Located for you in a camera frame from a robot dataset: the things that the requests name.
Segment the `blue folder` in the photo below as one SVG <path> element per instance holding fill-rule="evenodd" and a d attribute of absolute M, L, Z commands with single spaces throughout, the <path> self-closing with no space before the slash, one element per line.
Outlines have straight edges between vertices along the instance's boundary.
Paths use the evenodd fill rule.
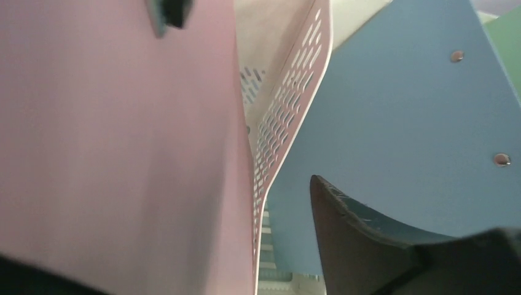
<path fill-rule="evenodd" d="M 393 1 L 331 56 L 268 193 L 276 266 L 322 272 L 320 175 L 413 242 L 520 225 L 520 103 L 469 1 Z"/>

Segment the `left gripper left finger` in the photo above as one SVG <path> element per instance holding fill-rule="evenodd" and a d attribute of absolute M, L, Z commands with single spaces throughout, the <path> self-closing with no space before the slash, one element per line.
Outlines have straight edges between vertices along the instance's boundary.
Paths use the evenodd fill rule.
<path fill-rule="evenodd" d="M 106 295 L 57 273 L 1 256 L 1 295 Z"/>

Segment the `pink folder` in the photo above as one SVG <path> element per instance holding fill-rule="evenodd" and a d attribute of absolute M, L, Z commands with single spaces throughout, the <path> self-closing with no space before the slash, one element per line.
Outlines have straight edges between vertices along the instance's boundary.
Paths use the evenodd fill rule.
<path fill-rule="evenodd" d="M 108 294 L 253 294 L 232 1 L 1 2 L 1 254 Z"/>

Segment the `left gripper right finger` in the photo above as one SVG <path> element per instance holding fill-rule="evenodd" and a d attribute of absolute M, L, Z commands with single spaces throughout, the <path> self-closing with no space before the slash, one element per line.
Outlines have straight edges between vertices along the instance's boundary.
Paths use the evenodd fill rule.
<path fill-rule="evenodd" d="M 520 229 L 449 237 L 404 224 L 310 180 L 328 294 L 519 294 Z"/>

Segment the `green clipboard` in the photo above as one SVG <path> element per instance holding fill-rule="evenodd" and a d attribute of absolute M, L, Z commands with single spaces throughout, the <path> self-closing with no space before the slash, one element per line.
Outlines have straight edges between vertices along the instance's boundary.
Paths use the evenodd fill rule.
<path fill-rule="evenodd" d="M 520 99 L 520 6 L 487 22 L 485 28 Z"/>

